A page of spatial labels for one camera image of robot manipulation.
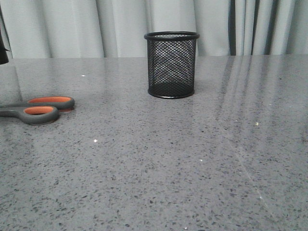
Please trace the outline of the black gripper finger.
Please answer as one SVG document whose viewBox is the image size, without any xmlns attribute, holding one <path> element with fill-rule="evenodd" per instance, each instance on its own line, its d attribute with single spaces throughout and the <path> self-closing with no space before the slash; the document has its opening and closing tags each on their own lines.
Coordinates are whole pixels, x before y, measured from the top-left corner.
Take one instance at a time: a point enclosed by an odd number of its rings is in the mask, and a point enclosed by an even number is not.
<svg viewBox="0 0 308 231">
<path fill-rule="evenodd" d="M 4 46 L 2 36 L 0 36 L 0 64 L 6 64 L 9 62 L 7 51 L 8 50 Z"/>
</svg>

